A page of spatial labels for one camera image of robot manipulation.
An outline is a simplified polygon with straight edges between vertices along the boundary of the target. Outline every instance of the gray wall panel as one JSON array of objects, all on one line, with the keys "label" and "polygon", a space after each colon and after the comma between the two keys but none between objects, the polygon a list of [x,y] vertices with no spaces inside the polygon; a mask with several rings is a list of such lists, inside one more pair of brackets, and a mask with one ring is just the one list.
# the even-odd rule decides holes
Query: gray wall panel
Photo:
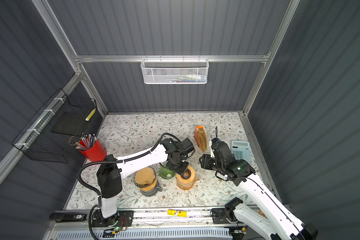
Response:
[{"label": "gray wall panel", "polygon": [[[33,3],[0,1],[0,161],[16,135],[73,75]],[[72,94],[88,97],[82,84]],[[98,115],[93,132],[102,120]],[[0,239],[41,239],[49,215],[63,208],[84,159],[62,164],[23,156],[0,185]]]},{"label": "gray wall panel", "polygon": [[242,110],[261,63],[210,63],[206,84],[144,84],[139,63],[84,63],[109,112]]},{"label": "gray wall panel", "polygon": [[287,0],[54,0],[79,55],[261,55]]},{"label": "gray wall panel", "polygon": [[360,1],[300,3],[249,118],[283,203],[360,239]]},{"label": "gray wall panel", "polygon": [[0,1],[0,160],[74,72],[31,2]]}]

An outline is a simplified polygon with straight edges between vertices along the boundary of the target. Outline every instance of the calculator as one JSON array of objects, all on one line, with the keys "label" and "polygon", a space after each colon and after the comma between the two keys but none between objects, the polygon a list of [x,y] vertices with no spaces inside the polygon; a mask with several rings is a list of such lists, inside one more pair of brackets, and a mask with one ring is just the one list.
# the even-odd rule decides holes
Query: calculator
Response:
[{"label": "calculator", "polygon": [[231,152],[236,160],[244,159],[251,163],[250,143],[246,141],[233,140],[231,142]]}]

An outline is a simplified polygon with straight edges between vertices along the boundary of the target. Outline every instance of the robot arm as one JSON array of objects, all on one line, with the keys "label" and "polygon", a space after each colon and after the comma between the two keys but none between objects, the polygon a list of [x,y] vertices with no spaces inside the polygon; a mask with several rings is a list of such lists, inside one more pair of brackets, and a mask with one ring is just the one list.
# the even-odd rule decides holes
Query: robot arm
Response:
[{"label": "robot arm", "polygon": [[234,198],[225,205],[226,216],[230,222],[244,222],[267,240],[316,239],[316,228],[311,224],[304,225],[286,209],[246,161],[235,159],[225,142],[214,138],[210,146],[211,155],[203,154],[199,159],[202,168],[215,170],[216,177],[221,180],[233,181],[266,215],[266,218],[263,217],[247,207],[241,199]]},{"label": "robot arm", "polygon": [[117,194],[122,190],[121,180],[128,175],[158,162],[167,162],[167,167],[178,174],[183,174],[188,167],[188,154],[194,151],[192,142],[186,138],[183,141],[174,141],[172,138],[164,139],[157,147],[149,148],[125,157],[114,159],[113,155],[104,158],[97,171],[97,182],[101,189],[101,213],[108,218],[117,212]]}]

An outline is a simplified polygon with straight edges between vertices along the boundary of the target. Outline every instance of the metal frame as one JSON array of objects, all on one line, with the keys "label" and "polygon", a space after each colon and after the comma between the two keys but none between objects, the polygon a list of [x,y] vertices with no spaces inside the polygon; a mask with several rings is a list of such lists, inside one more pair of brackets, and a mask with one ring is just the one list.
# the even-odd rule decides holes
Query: metal frame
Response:
[{"label": "metal frame", "polygon": [[253,153],[254,158],[256,159],[257,166],[259,168],[259,171],[261,172],[261,178],[263,179],[264,184],[267,186],[267,188],[273,192],[275,197],[280,201],[280,195],[276,189],[276,185],[273,182],[271,173],[269,171],[268,165],[265,161],[263,152],[261,151],[259,142],[257,141],[256,136],[254,135],[253,128],[251,126],[250,120],[248,119],[248,116],[244,116],[243,114],[240,115],[241,123],[243,124],[245,134],[247,135],[248,142],[251,145],[251,150]]},{"label": "metal frame", "polygon": [[[71,78],[71,80],[66,84],[63,90],[66,93],[71,93],[74,87],[77,86],[78,82],[81,81],[87,93],[90,95],[91,98],[96,99],[98,110],[103,117],[107,114],[107,108],[102,101],[100,95],[98,94],[96,88],[94,87],[90,77],[88,76],[87,71],[85,70],[84,66],[81,62],[140,62],[142,58],[146,56],[78,56],[71,45],[67,35],[62,29],[57,17],[53,13],[51,7],[47,0],[32,0],[34,6],[42,16],[44,22],[48,26],[49,30],[51,31],[53,37],[56,39],[57,43],[59,44],[60,48],[62,49],[64,55],[66,56],[69,64],[75,70],[76,74]],[[268,55],[260,55],[260,56],[180,56],[180,59],[183,60],[185,57],[190,58],[208,58],[211,62],[263,62],[264,65],[261,68],[259,75],[251,89],[250,96],[247,99],[245,107],[243,108],[244,116],[240,116],[244,129],[247,133],[248,140],[251,142],[253,146],[253,153],[255,158],[257,159],[259,164],[259,168],[263,168],[263,172],[266,173],[266,176],[263,176],[263,180],[268,182],[268,186],[274,191],[276,197],[280,199],[279,194],[277,193],[276,187],[274,186],[274,182],[271,178],[269,173],[269,169],[265,163],[264,156],[261,153],[261,149],[258,145],[257,139],[254,135],[253,129],[247,117],[252,104],[256,98],[256,95],[261,87],[261,84],[268,73],[269,67],[272,64],[274,57],[280,47],[281,41],[288,29],[288,26],[292,20],[292,17],[300,3],[300,0],[291,0],[288,4],[287,10],[283,16],[281,24],[277,30],[277,33],[274,37],[273,43],[270,47]],[[163,59],[169,56],[154,56],[158,57],[158,59]],[[37,124],[43,118],[43,114],[46,112],[44,111],[41,116],[34,122],[33,125]],[[9,174],[9,172],[13,169],[19,159],[23,156],[23,153],[13,147],[6,156],[0,162],[0,184],[5,179],[5,177]]]},{"label": "metal frame", "polygon": [[166,113],[242,113],[241,111],[161,111],[161,112],[112,112],[108,115],[118,114],[166,114]]},{"label": "metal frame", "polygon": [[[81,73],[76,73],[69,82],[65,85],[65,87],[58,93],[58,95],[51,101],[51,103],[45,109],[51,109],[58,101],[58,98],[62,98],[65,93],[69,94],[75,89],[77,84],[82,79]],[[47,111],[43,111],[40,116],[34,121],[34,123],[29,127],[30,129],[35,128],[47,115]],[[20,138],[20,140],[16,144],[21,144],[28,139],[30,131],[26,131],[24,135]],[[0,184],[6,178],[6,176],[10,173],[10,171],[14,168],[20,158],[23,156],[23,152],[19,149],[12,147],[11,150],[5,155],[5,157],[0,161]]]},{"label": "metal frame", "polygon": [[262,62],[265,63],[268,60],[268,55],[237,55],[237,56],[225,56],[225,55],[211,55],[211,56],[118,56],[118,55],[78,55],[74,56],[77,62],[82,63],[139,63],[142,59],[149,58],[150,61],[170,61],[170,62],[182,62],[182,61],[206,61],[209,62]]},{"label": "metal frame", "polygon": [[273,59],[277,53],[277,51],[279,50],[279,47],[281,45],[281,41],[283,40],[284,38],[284,35],[288,29],[288,26],[289,24],[291,23],[291,20],[293,18],[293,15],[295,14],[296,12],[296,9],[298,7],[300,3],[300,0],[290,0],[289,1],[289,4],[288,4],[288,7],[287,7],[287,10],[285,11],[284,13],[284,16],[281,20],[281,23],[279,25],[279,28],[276,32],[276,35],[273,39],[273,42],[271,44],[271,47],[269,49],[269,57],[268,57],[268,61],[263,65],[263,67],[261,68],[254,84],[253,84],[253,87],[251,89],[251,92],[250,92],[250,95],[247,99],[247,102],[245,103],[244,105],[244,108],[243,108],[243,112],[244,112],[244,115],[247,116],[248,113],[250,112],[251,110],[251,107],[254,103],[254,100],[257,96],[257,93],[259,92],[260,90],[260,87],[261,85],[263,84],[263,81],[268,73],[268,70],[273,62]]},{"label": "metal frame", "polygon": [[67,35],[65,34],[62,26],[60,25],[56,15],[53,13],[51,6],[49,5],[47,0],[32,0],[34,6],[38,10],[39,14],[43,18],[45,24],[48,26],[51,31],[53,37],[58,42],[62,52],[66,56],[69,64],[72,68],[77,72],[82,72],[85,78],[82,80],[82,84],[84,88],[87,90],[90,98],[96,100],[97,108],[104,118],[107,113],[107,107],[98,94],[95,86],[93,85],[91,79],[89,78],[87,71],[84,69],[84,66],[76,62],[74,56],[76,55],[76,51],[74,50],[71,42],[69,41]]}]

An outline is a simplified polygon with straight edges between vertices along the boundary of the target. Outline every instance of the black cable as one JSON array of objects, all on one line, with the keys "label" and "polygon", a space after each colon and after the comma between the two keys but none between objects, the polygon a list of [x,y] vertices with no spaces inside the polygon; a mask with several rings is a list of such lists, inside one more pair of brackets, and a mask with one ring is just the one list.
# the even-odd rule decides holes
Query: black cable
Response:
[{"label": "black cable", "polygon": [[246,239],[246,240],[252,240],[252,239],[256,239],[256,238],[263,238],[263,237],[253,237],[253,238]]},{"label": "black cable", "polygon": [[160,166],[162,166],[163,168],[169,169],[169,167],[164,167],[161,162],[159,162]]},{"label": "black cable", "polygon": [[244,239],[245,238],[245,234],[244,234],[244,236],[241,236],[241,233],[239,232],[239,221],[237,221],[237,232],[239,233],[239,235],[240,235],[240,237],[241,237],[241,239]]},{"label": "black cable", "polygon": [[[241,178],[245,178],[245,179],[249,179],[251,180],[252,182],[254,182],[262,191],[264,191],[264,189],[262,189],[260,187],[259,184],[257,184],[257,182],[255,182],[253,179],[250,179],[249,177],[234,177],[234,178],[229,178],[230,180],[231,179],[241,179]],[[285,212],[275,203],[275,201],[264,191],[264,193],[269,197],[269,199],[276,205],[276,207],[287,217],[287,219],[293,224],[293,226],[296,228],[296,230],[300,233],[300,235],[302,236],[303,240],[305,240],[304,236],[302,235],[302,233],[300,232],[300,230],[298,229],[298,227],[296,227],[295,223],[292,222],[292,220],[288,217],[288,215],[285,214]]]},{"label": "black cable", "polygon": [[91,210],[89,211],[89,216],[88,216],[88,227],[89,227],[89,233],[91,233],[91,236],[93,237],[94,240],[99,240],[95,234],[93,233],[92,230],[92,226],[91,226],[91,219],[92,219],[92,212],[95,209],[95,207],[99,208],[99,205],[94,205]]},{"label": "black cable", "polygon": [[90,163],[87,163],[87,164],[83,165],[83,166],[80,168],[80,170],[77,172],[77,180],[78,180],[84,187],[89,188],[89,189],[91,189],[92,191],[96,192],[97,196],[99,197],[99,196],[101,195],[100,191],[99,191],[97,188],[95,188],[95,187],[87,184],[84,180],[82,180],[82,178],[81,178],[81,172],[82,172],[84,169],[86,169],[86,168],[89,167],[89,166],[95,165],[95,164],[103,164],[103,163],[122,163],[122,162],[129,162],[129,161],[132,161],[132,160],[135,160],[135,159],[144,157],[144,156],[150,154],[150,153],[159,145],[161,139],[162,139],[165,135],[169,135],[169,136],[171,136],[171,137],[174,137],[178,142],[180,142],[180,139],[178,139],[178,137],[176,137],[176,136],[174,136],[174,135],[172,135],[172,134],[170,134],[170,133],[168,133],[168,132],[164,132],[164,133],[160,136],[160,138],[157,140],[157,142],[155,143],[155,145],[154,145],[149,151],[144,152],[143,154],[140,154],[140,155],[138,155],[138,156],[134,156],[134,157],[131,157],[131,158],[128,158],[128,159],[125,159],[125,160],[96,161],[96,162],[90,162]]}]

